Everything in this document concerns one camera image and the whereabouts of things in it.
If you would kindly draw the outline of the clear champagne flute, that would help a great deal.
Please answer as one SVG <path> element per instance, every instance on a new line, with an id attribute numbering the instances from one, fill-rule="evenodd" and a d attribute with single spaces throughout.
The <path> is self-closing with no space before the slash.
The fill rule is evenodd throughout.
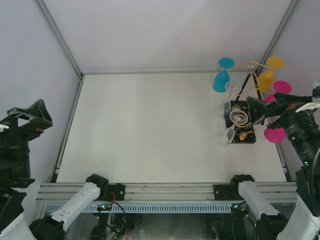
<path id="1" fill-rule="evenodd" d="M 242 90 L 242 86 L 238 82 L 229 81 L 225 84 L 225 90 L 228 93 L 228 96 L 221 102 L 219 106 L 219 110 L 224 118 L 230 114 L 232 107 L 231 101 L 238 96 Z"/>
<path id="2" fill-rule="evenodd" d="M 231 127 L 228 127 L 218 139 L 218 142 L 223 146 L 228 146 L 232 143 L 236 135 L 236 126 L 245 125 L 249 118 L 243 110 L 235 109 L 230 112 L 229 119 L 232 121 Z"/>

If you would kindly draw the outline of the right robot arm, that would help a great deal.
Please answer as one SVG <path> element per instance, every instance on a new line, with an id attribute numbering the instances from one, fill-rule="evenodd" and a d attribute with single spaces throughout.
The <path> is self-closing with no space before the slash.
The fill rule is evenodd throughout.
<path id="1" fill-rule="evenodd" d="M 266 118 L 278 117 L 267 129 L 282 128 L 303 167 L 296 172 L 296 203 L 286 218 L 257 189 L 251 175 L 234 175 L 230 195 L 243 199 L 255 215 L 255 234 L 260 240 L 315 240 L 320 237 L 320 128 L 314 112 L 320 107 L 313 96 L 275 93 L 275 100 L 265 102 L 247 97 L 251 123 L 264 124 Z"/>

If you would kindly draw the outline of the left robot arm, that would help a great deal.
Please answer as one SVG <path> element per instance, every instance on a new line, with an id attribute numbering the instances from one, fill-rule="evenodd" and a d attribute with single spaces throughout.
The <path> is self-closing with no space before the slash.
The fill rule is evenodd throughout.
<path id="1" fill-rule="evenodd" d="M 60 209 L 27 224 L 22 202 L 31 177 L 29 142 L 53 126 L 44 100 L 28 108 L 14 107 L 0 121 L 0 238 L 2 240 L 62 240 L 72 222 L 94 200 L 109 196 L 108 179 L 92 174 Z"/>

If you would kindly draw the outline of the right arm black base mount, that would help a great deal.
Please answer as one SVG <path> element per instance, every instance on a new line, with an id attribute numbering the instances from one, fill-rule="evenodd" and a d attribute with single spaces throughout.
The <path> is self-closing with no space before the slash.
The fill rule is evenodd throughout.
<path id="1" fill-rule="evenodd" d="M 216 201 L 235 201 L 237 199 L 237 191 L 230 184 L 213 185 L 213 193 Z"/>

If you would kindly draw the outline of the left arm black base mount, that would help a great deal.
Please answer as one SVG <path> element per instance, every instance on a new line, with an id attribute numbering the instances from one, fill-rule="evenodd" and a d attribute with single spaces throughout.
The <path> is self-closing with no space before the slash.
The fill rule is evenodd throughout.
<path id="1" fill-rule="evenodd" d="M 108 184 L 100 190 L 97 200 L 123 201 L 125 199 L 126 186 L 124 184 Z"/>

